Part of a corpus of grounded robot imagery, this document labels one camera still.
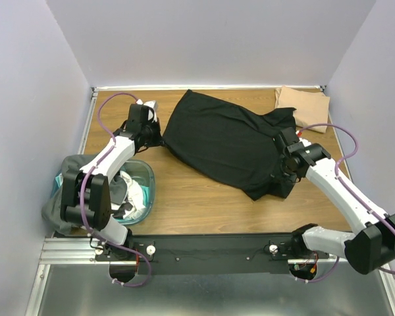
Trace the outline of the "folded beige t shirt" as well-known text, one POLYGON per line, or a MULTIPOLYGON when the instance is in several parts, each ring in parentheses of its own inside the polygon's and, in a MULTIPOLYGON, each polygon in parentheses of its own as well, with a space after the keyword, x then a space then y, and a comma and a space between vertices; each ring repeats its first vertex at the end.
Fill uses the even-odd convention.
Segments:
POLYGON ((301 128, 324 134, 327 126, 314 126, 314 124, 329 121, 330 97, 323 92, 303 92, 287 86, 275 89, 275 108, 295 108, 294 118, 296 125, 301 128))

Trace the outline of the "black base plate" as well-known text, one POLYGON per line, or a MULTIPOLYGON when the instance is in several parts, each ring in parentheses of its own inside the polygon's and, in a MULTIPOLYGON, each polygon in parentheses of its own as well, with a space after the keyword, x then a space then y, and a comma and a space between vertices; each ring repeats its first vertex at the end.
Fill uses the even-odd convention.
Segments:
POLYGON ((215 275, 234 273, 287 274, 290 267, 301 263, 310 267, 316 259, 328 255, 318 251, 296 257, 291 247, 289 233, 250 234, 173 234, 173 235, 128 235, 128 245, 144 258, 133 253, 106 247, 100 261, 120 263, 122 268, 140 275, 215 275), (148 247, 154 246, 152 254, 148 247))

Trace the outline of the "white clothes in basket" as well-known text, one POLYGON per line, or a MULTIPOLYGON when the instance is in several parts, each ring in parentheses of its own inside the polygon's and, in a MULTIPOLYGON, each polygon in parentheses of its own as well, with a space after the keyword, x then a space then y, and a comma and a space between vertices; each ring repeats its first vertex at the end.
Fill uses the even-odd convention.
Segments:
POLYGON ((118 220, 138 223, 146 211, 146 194, 143 188, 127 172, 120 171, 119 174, 126 184, 126 194, 122 202, 111 204, 113 217, 118 220))

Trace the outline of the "aluminium rail frame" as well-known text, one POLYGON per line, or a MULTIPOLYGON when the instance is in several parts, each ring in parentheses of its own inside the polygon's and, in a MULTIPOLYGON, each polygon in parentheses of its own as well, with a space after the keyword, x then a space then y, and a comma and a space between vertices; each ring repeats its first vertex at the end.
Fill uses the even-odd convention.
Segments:
MULTIPOLYGON (((140 154, 157 178, 157 199, 143 226, 132 235, 224 234, 211 231, 250 214, 242 191, 217 196, 219 185, 181 163, 163 147, 140 154)), ((308 179, 310 190, 290 201, 264 197, 261 233, 289 233, 317 224, 329 230, 351 228, 329 198, 308 179)), ((144 258, 132 248, 116 248, 93 236, 48 238, 40 263, 47 266, 45 292, 37 298, 43 315, 395 315, 395 283, 376 269, 363 275, 329 253, 310 267, 297 263, 287 274, 144 275, 120 263, 100 261, 105 248, 144 258)))

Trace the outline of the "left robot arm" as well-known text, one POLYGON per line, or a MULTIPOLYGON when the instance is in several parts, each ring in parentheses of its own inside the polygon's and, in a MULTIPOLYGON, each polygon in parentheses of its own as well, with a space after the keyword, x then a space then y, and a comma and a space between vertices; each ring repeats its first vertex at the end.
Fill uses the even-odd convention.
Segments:
POLYGON ((64 222, 84 226, 119 260, 132 255, 129 229, 111 215, 110 182, 120 168, 142 148, 161 145, 157 102, 134 103, 128 118, 116 130, 105 148, 80 170, 63 176, 60 217, 64 222))

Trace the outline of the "grey t shirt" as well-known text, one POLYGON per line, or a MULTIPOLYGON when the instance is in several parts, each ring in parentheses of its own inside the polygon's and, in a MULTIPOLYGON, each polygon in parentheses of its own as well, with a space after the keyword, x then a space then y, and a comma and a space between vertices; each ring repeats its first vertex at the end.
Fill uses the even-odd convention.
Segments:
MULTIPOLYGON (((60 173, 65 176, 70 169, 78 171, 81 167, 91 162, 95 156, 95 154, 67 156, 63 159, 60 173)), ((41 209, 41 216, 52 230, 68 236, 74 225, 63 221, 60 217, 62 189, 62 186, 58 188, 44 204, 41 209)))

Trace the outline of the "teal plastic basket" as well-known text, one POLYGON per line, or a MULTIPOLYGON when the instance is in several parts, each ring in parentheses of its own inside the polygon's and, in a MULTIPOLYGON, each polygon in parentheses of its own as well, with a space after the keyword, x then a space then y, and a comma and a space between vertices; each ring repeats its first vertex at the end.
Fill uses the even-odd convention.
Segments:
MULTIPOLYGON (((151 209, 152 209, 153 202, 155 199, 155 176, 154 176, 154 173, 153 173, 151 167, 143 161, 131 159, 131 160, 125 162, 125 164, 123 164, 123 166, 120 168, 120 170, 116 173, 115 177, 112 179, 112 181, 109 185, 111 204, 112 203, 119 204, 120 202, 122 202, 124 200, 124 197, 126 194, 126 184, 120 177, 120 174, 119 174, 120 171, 127 172, 131 176, 131 178, 134 179, 143 188, 143 190, 146 194, 146 198, 145 198, 145 201, 147 202, 146 203, 146 211, 141 218, 141 221, 143 221, 151 213, 151 209)), ((59 173, 55 177, 55 180, 54 180, 53 194, 61 186, 63 186, 63 175, 61 173, 59 173)), ((133 221, 125 221, 125 220, 118 220, 118 219, 116 219, 116 220, 120 224, 128 225, 128 226, 138 224, 133 221)), ((76 223, 74 223, 73 225, 74 225, 74 227, 82 227, 83 226, 83 224, 76 224, 76 223)))

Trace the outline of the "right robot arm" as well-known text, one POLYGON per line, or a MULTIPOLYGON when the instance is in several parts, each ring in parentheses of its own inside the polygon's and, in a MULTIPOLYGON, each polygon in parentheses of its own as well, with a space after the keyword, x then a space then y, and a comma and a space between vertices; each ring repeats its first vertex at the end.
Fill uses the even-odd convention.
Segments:
POLYGON ((367 275, 395 260, 395 214, 373 203, 340 170, 320 144, 304 139, 293 128, 281 130, 274 138, 285 175, 308 179, 341 212, 351 231, 329 230, 307 224, 292 232, 286 249, 303 258, 324 252, 345 259, 360 274, 367 275))

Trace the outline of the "black t shirt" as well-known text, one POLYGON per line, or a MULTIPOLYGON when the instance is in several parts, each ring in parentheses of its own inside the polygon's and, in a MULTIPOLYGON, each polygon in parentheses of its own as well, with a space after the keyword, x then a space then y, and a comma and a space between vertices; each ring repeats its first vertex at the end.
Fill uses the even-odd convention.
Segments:
POLYGON ((280 167, 273 138, 296 128, 293 107, 258 115, 249 109, 187 90, 163 133, 164 146, 209 178, 242 190, 252 200, 287 198, 296 178, 280 167))

